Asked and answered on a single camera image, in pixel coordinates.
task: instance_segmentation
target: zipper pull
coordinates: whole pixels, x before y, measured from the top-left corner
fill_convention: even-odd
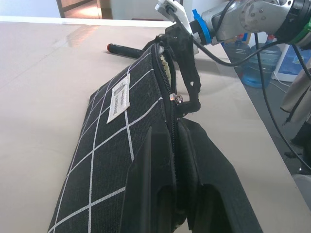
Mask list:
[[[170,94],[170,101],[175,101],[177,105],[184,101],[183,97],[179,94],[172,93]]]

